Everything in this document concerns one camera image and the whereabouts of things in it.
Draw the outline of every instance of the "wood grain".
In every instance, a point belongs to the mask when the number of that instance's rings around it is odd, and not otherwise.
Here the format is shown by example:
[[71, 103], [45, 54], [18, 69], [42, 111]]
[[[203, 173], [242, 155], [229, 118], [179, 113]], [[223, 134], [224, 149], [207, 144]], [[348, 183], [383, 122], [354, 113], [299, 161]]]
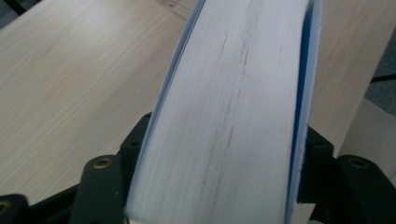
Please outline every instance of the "wood grain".
[[396, 118], [363, 100], [340, 155], [357, 155], [374, 162], [396, 187]]
[[[0, 194], [35, 203], [76, 184], [86, 161], [116, 152], [152, 110], [184, 24], [153, 3], [46, 0], [0, 31]], [[336, 148], [395, 11], [393, 0], [324, 0], [310, 125]]]
[[116, 153], [157, 100], [184, 20], [155, 1], [43, 1], [0, 32], [0, 194], [36, 203]]

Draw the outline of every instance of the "book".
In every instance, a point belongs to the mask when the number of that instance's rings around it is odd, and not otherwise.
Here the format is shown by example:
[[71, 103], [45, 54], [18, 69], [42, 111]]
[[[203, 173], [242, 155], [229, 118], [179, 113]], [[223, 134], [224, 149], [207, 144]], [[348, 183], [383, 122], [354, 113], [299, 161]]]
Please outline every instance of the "book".
[[308, 5], [196, 2], [151, 116], [130, 218], [290, 221], [318, 54], [309, 37], [318, 42], [319, 13]]

